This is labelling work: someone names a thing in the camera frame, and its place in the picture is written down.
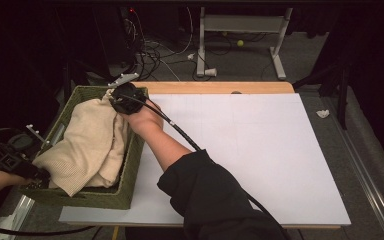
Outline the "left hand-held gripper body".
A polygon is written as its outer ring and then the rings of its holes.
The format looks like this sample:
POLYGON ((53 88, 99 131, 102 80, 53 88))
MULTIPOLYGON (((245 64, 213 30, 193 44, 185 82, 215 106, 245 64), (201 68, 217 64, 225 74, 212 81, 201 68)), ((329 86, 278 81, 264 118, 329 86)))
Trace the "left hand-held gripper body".
POLYGON ((47 145, 48 141, 32 124, 26 126, 26 131, 0 128, 0 170, 31 179, 40 187, 47 187, 50 173, 33 164, 42 144, 47 145))

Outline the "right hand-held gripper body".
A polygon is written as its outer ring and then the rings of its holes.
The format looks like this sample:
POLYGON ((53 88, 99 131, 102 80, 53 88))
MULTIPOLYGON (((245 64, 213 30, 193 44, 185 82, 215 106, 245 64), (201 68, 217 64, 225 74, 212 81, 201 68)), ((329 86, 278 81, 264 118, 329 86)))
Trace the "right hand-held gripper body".
POLYGON ((109 101, 116 112, 131 115, 138 113, 145 104, 146 91, 132 83, 138 77, 138 73, 121 74, 116 80, 108 84, 108 87, 112 89, 109 94, 109 101))

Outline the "beige knit sweater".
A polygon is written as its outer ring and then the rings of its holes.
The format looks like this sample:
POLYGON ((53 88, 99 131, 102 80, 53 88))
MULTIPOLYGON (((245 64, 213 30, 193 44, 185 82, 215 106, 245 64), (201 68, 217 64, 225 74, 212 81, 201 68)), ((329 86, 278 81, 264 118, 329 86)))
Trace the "beige knit sweater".
POLYGON ((63 139, 33 164, 50 173, 52 188, 69 196, 85 187, 109 188, 118 181, 127 137, 127 122, 104 95, 77 104, 63 139))

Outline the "green woven basket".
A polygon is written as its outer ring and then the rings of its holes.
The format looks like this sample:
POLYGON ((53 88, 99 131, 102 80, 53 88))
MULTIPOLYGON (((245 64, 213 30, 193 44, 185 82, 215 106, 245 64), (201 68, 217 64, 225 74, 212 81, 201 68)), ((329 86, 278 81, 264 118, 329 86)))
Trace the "green woven basket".
MULTIPOLYGON (((77 86, 46 137, 48 144, 41 146, 35 159, 63 139, 71 114, 77 104, 91 99, 100 99, 104 95, 109 96, 111 92, 111 89, 103 86, 77 86)), ((19 191, 41 204, 127 210, 130 208, 133 198, 143 145, 144 141, 128 125, 126 150, 118 181, 109 188, 85 187, 74 196, 69 196, 62 189, 50 186, 50 175, 47 187, 31 183, 20 187, 19 191)))

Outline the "person's right hand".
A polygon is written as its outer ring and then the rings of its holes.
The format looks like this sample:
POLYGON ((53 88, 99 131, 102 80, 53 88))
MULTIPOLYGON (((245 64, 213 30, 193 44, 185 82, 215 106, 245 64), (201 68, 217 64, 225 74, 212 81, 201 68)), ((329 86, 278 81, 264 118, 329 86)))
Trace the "person's right hand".
POLYGON ((138 113, 122 114, 122 117, 136 134, 146 139, 163 133, 163 119, 155 113, 158 108, 158 105, 147 100, 146 106, 143 106, 138 113))

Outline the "black computer tower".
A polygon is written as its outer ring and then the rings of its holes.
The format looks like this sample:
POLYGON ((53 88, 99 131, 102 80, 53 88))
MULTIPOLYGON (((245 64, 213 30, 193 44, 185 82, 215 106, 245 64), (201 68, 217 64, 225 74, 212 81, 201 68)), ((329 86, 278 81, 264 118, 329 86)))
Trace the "black computer tower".
POLYGON ((136 27, 129 19, 129 11, 126 7, 118 9, 119 20, 122 28, 123 44, 126 52, 126 62, 133 67, 136 63, 135 40, 136 27))

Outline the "person's black top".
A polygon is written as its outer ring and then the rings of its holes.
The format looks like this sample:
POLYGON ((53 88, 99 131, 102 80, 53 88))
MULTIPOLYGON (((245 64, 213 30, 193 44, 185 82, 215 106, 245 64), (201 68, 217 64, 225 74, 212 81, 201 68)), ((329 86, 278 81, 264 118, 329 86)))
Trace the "person's black top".
POLYGON ((184 218, 188 240, 290 240, 269 214, 252 207, 234 176, 204 150, 178 159, 157 186, 184 218))

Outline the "black metal stand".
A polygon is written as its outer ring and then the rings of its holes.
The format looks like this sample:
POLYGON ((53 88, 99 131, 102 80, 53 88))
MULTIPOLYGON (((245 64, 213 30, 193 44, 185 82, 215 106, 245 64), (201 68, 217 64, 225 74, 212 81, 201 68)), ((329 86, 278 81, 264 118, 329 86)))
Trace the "black metal stand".
POLYGON ((345 113, 349 70, 350 66, 347 64, 334 63, 292 84, 294 90, 305 85, 319 84, 320 97, 328 97, 336 93, 338 96, 337 120, 344 130, 347 129, 345 113))

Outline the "short aluminium rail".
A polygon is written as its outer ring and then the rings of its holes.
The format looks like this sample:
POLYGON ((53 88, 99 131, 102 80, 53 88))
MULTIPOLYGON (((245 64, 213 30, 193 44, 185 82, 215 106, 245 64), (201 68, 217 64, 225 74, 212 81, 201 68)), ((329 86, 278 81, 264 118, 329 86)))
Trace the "short aluminium rail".
MULTIPOLYGON (((34 200, 23 195, 10 215, 0 217, 0 228, 19 231, 34 203, 34 200)), ((0 240, 15 240, 15 236, 0 233, 0 240)))

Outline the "long aluminium rail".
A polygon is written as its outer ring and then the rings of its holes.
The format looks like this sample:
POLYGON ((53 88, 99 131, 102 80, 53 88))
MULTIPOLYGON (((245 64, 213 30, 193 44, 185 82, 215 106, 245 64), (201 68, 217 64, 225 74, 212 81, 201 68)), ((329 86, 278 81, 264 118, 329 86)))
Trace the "long aluminium rail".
POLYGON ((384 232, 383 148, 356 101, 348 103, 350 110, 345 114, 346 130, 336 119, 336 103, 331 99, 324 99, 323 103, 330 108, 331 116, 350 156, 354 173, 369 202, 371 212, 384 232))

